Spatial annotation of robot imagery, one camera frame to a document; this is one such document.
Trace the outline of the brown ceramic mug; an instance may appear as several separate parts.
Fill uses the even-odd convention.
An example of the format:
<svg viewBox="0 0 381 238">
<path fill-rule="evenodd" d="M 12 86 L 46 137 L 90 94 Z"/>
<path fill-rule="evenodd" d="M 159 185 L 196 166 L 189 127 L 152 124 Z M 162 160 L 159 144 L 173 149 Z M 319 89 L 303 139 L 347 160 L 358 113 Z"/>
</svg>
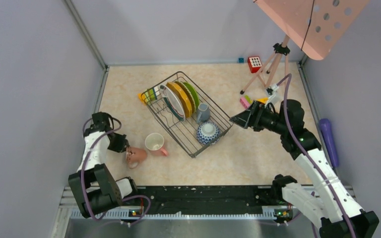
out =
<svg viewBox="0 0 381 238">
<path fill-rule="evenodd" d="M 140 163 L 147 159 L 147 152 L 144 149 L 136 147 L 127 147 L 126 162 L 129 169 L 136 168 Z"/>
</svg>

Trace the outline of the pink mug white inside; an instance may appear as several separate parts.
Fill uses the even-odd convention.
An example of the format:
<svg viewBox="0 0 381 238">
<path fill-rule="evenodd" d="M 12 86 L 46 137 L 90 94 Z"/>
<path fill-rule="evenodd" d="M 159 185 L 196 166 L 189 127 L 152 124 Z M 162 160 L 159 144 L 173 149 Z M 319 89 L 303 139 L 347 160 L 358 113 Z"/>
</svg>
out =
<svg viewBox="0 0 381 238">
<path fill-rule="evenodd" d="M 168 156 L 166 142 L 164 137 L 159 133 L 149 134 L 145 139 L 145 147 L 154 156 Z"/>
</svg>

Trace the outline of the orange patterned bowl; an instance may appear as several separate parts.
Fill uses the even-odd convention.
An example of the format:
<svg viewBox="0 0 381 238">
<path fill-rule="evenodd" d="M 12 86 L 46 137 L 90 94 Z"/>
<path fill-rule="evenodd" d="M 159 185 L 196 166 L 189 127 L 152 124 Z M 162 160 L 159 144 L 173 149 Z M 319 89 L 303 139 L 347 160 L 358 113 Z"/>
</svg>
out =
<svg viewBox="0 0 381 238">
<path fill-rule="evenodd" d="M 196 138 L 201 145 L 207 145 L 210 142 L 215 144 L 220 140 L 220 133 L 221 131 L 216 124 L 207 121 L 198 127 Z"/>
</svg>

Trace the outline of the grey printed mug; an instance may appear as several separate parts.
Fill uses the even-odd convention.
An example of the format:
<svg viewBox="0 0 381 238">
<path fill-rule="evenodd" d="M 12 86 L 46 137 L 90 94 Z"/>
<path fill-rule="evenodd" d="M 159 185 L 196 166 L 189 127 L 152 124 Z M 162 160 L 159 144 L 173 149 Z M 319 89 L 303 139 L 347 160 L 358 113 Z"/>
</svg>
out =
<svg viewBox="0 0 381 238">
<path fill-rule="evenodd" d="M 196 123 L 202 124 L 210 118 L 210 108 L 207 103 L 200 103 L 196 112 Z"/>
</svg>

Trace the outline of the woven bamboo tray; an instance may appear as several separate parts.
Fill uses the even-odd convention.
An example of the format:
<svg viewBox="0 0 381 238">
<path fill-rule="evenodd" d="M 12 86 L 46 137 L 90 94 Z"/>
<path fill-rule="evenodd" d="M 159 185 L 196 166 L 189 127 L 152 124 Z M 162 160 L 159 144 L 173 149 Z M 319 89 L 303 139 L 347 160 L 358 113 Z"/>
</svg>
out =
<svg viewBox="0 0 381 238">
<path fill-rule="evenodd" d="M 181 81 L 176 81 L 176 83 L 185 91 L 187 97 L 189 98 L 190 102 L 191 102 L 191 108 L 192 108 L 192 113 L 195 113 L 196 112 L 196 104 L 195 104 L 195 100 L 190 92 L 190 90 L 186 87 L 186 85 L 181 82 Z"/>
</svg>

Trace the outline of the yellow dotted plate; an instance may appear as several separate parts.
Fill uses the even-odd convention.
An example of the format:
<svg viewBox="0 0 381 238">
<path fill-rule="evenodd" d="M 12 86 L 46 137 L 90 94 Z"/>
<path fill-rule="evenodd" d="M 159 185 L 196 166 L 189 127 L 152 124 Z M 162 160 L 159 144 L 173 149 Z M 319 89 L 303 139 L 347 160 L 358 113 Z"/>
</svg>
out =
<svg viewBox="0 0 381 238">
<path fill-rule="evenodd" d="M 182 107 L 184 109 L 185 117 L 189 118 L 191 117 L 192 108 L 191 108 L 191 102 L 189 98 L 187 97 L 185 91 L 174 81 L 174 82 L 167 82 L 167 87 L 171 89 L 176 96 L 178 96 Z"/>
</svg>

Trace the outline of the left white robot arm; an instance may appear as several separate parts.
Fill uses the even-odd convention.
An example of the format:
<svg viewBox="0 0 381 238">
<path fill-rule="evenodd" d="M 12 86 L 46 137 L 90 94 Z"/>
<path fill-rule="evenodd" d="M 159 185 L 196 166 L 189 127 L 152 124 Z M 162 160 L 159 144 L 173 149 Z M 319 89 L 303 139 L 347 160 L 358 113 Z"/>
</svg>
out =
<svg viewBox="0 0 381 238">
<path fill-rule="evenodd" d="M 139 191 L 130 177 L 115 181 L 105 161 L 108 151 L 126 152 L 130 148 L 125 135 L 118 134 L 118 119 L 105 112 L 94 113 L 83 126 L 85 149 L 77 172 L 69 175 L 68 185 L 84 218 L 95 219 L 111 209 L 135 204 Z"/>
</svg>

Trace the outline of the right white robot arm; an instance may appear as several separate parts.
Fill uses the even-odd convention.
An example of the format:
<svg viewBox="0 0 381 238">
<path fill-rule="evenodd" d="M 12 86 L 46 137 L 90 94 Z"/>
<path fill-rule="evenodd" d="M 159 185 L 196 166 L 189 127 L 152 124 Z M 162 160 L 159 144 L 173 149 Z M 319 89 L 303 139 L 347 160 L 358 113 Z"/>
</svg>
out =
<svg viewBox="0 0 381 238">
<path fill-rule="evenodd" d="M 312 181 L 316 195 L 306 191 L 293 177 L 277 175 L 271 191 L 275 203 L 296 206 L 322 238 L 371 238 L 379 218 L 374 211 L 365 211 L 349 194 L 315 135 L 304 127 L 304 115 L 297 100 L 284 100 L 279 112 L 255 101 L 230 121 L 244 129 L 267 129 L 279 134 L 283 148 Z"/>
</svg>

